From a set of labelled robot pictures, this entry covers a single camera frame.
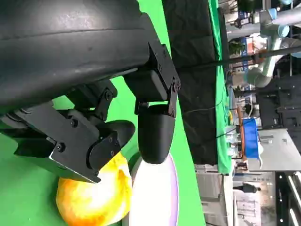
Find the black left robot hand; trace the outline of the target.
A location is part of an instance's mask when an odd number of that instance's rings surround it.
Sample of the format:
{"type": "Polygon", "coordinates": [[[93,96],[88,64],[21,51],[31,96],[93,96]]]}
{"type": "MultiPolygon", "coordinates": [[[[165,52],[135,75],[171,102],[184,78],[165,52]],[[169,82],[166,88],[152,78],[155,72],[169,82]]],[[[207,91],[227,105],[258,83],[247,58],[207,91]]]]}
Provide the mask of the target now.
{"type": "Polygon", "coordinates": [[[135,0],[0,3],[0,131],[62,178],[99,183],[134,133],[142,159],[163,163],[179,88],[135,0]]]}

